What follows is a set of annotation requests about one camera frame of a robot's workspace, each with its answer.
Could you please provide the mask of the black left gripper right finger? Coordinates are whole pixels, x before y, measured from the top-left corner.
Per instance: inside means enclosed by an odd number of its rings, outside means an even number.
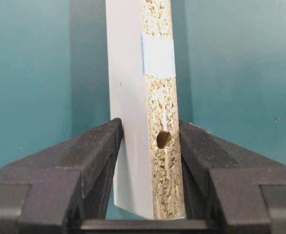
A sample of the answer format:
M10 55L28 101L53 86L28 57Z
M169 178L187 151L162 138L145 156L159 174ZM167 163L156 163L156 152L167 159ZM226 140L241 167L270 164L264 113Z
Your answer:
M187 218L222 234L286 234L286 165L180 121Z

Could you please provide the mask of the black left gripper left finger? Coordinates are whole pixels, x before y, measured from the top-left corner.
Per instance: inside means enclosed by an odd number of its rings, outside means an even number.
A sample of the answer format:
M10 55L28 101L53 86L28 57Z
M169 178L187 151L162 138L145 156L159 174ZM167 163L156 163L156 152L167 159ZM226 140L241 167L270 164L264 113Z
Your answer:
M109 122L0 169L0 234L66 234L104 219L123 137Z

